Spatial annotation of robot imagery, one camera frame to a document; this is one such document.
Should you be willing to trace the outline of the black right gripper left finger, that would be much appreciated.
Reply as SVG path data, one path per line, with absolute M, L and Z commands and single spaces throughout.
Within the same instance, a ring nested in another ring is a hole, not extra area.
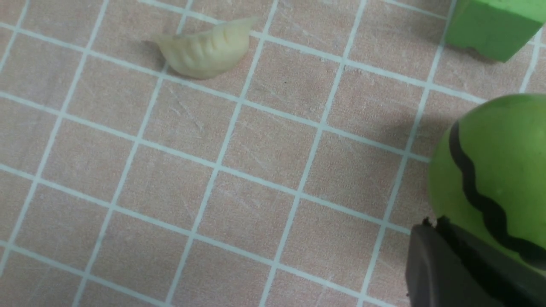
M 446 218 L 411 229 L 406 264 L 412 307 L 511 307 L 512 285 L 489 256 L 500 254 Z

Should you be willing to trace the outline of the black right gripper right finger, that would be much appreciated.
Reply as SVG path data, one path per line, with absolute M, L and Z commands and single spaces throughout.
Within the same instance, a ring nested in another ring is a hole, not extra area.
M 435 226 L 459 259 L 470 281 L 470 307 L 543 307 L 545 278 L 513 260 L 449 218 L 441 217 Z

